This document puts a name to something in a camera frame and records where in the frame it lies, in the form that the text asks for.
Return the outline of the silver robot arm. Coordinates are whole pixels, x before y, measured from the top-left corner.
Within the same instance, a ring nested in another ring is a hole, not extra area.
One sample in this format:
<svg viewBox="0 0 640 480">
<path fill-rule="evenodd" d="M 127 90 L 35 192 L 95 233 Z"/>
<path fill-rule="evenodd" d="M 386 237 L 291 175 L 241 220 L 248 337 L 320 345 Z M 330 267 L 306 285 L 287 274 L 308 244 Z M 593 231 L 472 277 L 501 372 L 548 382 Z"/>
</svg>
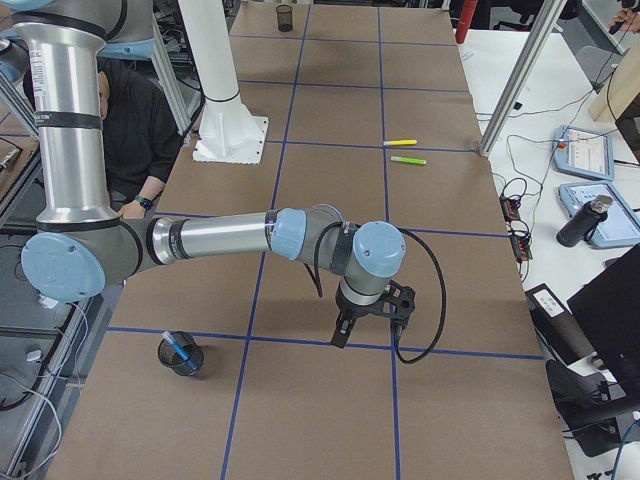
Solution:
<svg viewBox="0 0 640 480">
<path fill-rule="evenodd" d="M 37 290 L 76 302 L 178 260 L 269 251 L 339 277 L 334 346 L 370 314 L 401 336 L 414 292 L 394 281 L 406 244 L 389 223 L 355 225 L 326 204 L 183 221 L 124 220 L 111 208 L 97 57 L 110 43 L 153 43 L 150 2 L 13 1 L 10 9 L 29 49 L 45 180 L 46 207 L 21 254 Z"/>
</svg>

